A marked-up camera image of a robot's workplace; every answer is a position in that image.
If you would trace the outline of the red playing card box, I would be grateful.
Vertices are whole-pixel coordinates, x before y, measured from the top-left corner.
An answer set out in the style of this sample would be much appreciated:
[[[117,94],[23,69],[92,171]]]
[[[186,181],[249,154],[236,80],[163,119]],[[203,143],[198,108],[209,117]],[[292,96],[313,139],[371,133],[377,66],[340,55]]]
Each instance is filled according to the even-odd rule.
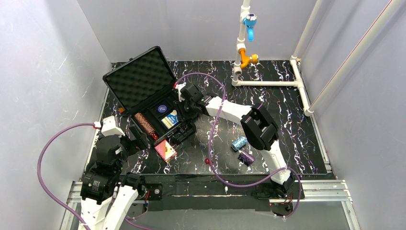
[[[176,150],[170,145],[170,143],[165,139],[158,143],[154,149],[157,151],[159,156],[165,161],[169,162],[177,154]]]

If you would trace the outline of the blue playing card box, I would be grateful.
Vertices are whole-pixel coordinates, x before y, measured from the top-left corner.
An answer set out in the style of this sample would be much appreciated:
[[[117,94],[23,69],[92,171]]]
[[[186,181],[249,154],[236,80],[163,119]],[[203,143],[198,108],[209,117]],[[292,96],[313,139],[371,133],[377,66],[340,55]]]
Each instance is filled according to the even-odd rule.
[[[171,113],[166,115],[161,119],[162,124],[168,128],[171,129],[174,127],[176,124],[178,124],[178,114],[176,110],[173,110]]]

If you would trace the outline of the black foam-lined poker case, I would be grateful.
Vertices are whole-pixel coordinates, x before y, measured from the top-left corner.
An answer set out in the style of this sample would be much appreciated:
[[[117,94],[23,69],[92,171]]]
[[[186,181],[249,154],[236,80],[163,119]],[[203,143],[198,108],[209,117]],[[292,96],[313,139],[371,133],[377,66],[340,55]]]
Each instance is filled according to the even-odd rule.
[[[124,116],[129,117],[138,130],[146,134],[150,146],[165,139],[172,145],[178,145],[195,134],[194,122],[198,114],[185,112],[184,103],[179,101],[178,92],[174,89],[177,79],[159,46],[106,73],[102,79],[124,109]],[[163,114],[157,111],[161,104],[168,108]],[[179,122],[168,129],[161,119],[173,110],[177,111]],[[157,140],[136,121],[134,115],[137,113],[142,113],[155,129]]]

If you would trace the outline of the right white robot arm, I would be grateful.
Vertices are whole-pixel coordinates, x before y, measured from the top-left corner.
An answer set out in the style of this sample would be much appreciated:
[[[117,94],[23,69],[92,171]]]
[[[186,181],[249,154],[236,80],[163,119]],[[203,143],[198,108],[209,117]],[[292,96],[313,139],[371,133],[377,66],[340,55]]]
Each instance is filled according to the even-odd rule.
[[[290,193],[294,177],[280,149],[279,128],[263,104],[241,105],[219,96],[203,95],[192,83],[176,84],[174,88],[188,113],[217,116],[240,125],[247,142],[262,155],[272,174],[274,195],[283,197]]]

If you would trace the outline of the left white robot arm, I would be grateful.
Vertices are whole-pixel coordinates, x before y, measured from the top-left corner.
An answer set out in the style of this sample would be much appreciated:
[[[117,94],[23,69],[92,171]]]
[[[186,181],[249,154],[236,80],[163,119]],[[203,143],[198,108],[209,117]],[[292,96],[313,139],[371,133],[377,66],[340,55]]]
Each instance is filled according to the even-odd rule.
[[[132,203],[149,195],[144,176],[122,174],[128,157],[148,147],[146,134],[134,126],[130,132],[133,140],[120,128],[102,128],[95,143],[96,161],[82,180],[78,229],[118,230]]]

